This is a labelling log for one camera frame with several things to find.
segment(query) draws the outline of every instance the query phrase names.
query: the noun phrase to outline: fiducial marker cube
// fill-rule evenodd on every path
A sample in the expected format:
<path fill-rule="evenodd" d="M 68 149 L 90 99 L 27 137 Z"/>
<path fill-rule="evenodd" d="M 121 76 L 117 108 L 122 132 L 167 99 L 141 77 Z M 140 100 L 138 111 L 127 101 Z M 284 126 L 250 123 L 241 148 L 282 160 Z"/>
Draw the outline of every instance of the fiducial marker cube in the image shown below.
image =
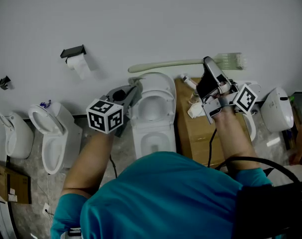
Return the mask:
<path fill-rule="evenodd" d="M 95 99 L 86 109 L 88 124 L 94 130 L 110 133 L 123 124 L 123 106 Z"/>

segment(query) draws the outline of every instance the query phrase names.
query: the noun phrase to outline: cardboard box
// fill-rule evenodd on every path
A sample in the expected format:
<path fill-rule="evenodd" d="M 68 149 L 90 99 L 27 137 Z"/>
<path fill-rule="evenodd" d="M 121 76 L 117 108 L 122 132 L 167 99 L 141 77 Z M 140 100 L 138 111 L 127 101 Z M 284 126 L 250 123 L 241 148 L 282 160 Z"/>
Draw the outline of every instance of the cardboard box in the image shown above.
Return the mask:
<path fill-rule="evenodd" d="M 207 165 L 209 159 L 209 143 L 215 130 L 215 124 L 210 124 L 206 116 L 192 119 L 187 111 L 191 107 L 188 103 L 193 90 L 181 79 L 175 79 L 176 87 L 176 130 L 179 139 L 176 144 L 180 154 L 195 160 L 196 162 Z M 248 140 L 251 142 L 249 133 L 243 116 L 236 114 Z M 224 161 L 221 142 L 218 133 L 212 142 L 211 167 L 216 167 Z"/>
<path fill-rule="evenodd" d="M 7 202 L 30 204 L 30 178 L 0 165 L 0 196 Z"/>

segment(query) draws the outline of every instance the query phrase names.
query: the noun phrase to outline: teal shirt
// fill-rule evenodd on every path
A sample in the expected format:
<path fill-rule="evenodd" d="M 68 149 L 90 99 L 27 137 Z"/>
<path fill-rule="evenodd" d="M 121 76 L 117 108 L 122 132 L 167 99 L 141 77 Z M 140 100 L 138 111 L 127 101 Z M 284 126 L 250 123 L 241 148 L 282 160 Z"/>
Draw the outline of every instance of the teal shirt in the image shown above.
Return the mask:
<path fill-rule="evenodd" d="M 237 192 L 271 183 L 260 168 L 240 171 L 235 179 L 174 152 L 157 152 L 138 159 L 89 200 L 62 196 L 51 238 L 81 227 L 85 239 L 229 239 Z"/>

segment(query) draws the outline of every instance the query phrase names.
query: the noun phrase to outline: black wall-mounted holder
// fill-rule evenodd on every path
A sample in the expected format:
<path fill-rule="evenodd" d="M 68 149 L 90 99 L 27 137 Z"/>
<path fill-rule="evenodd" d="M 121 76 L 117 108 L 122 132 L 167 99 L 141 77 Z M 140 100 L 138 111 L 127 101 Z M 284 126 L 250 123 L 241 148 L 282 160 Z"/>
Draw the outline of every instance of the black wall-mounted holder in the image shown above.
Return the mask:
<path fill-rule="evenodd" d="M 61 58 L 67 58 L 66 59 L 66 64 L 67 64 L 68 58 L 78 56 L 81 53 L 86 55 L 86 50 L 85 50 L 85 47 L 83 46 L 83 44 L 81 46 L 78 46 L 78 47 L 63 50 L 60 54 L 60 57 Z"/>
<path fill-rule="evenodd" d="M 0 87 L 3 89 L 3 90 L 7 90 L 7 89 L 13 89 L 13 86 L 10 82 L 10 78 L 8 76 L 6 76 L 5 78 L 2 78 L 0 80 Z"/>

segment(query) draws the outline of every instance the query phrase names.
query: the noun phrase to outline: green object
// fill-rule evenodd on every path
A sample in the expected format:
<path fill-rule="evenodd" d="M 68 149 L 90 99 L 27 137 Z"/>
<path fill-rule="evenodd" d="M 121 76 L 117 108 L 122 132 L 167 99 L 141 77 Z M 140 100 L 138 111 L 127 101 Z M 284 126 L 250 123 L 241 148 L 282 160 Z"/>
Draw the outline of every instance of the green object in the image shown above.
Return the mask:
<path fill-rule="evenodd" d="M 242 53 L 219 53 L 213 58 L 221 70 L 244 70 L 245 59 Z"/>

